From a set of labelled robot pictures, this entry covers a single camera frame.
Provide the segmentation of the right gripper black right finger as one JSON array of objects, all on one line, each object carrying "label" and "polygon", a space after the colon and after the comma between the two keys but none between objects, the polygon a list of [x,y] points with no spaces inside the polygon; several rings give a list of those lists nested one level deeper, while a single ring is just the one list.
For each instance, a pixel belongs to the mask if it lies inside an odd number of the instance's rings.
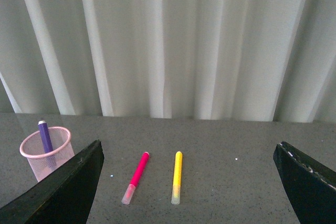
[{"label": "right gripper black right finger", "polygon": [[273,160],[300,223],[335,223],[335,171],[287,142]]}]

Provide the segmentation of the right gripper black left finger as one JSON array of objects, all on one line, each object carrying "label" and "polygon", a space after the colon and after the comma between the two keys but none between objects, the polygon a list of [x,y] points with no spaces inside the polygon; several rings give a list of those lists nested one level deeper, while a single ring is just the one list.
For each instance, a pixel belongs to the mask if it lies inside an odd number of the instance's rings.
[{"label": "right gripper black left finger", "polygon": [[99,140],[1,208],[1,223],[86,223],[103,167]]}]

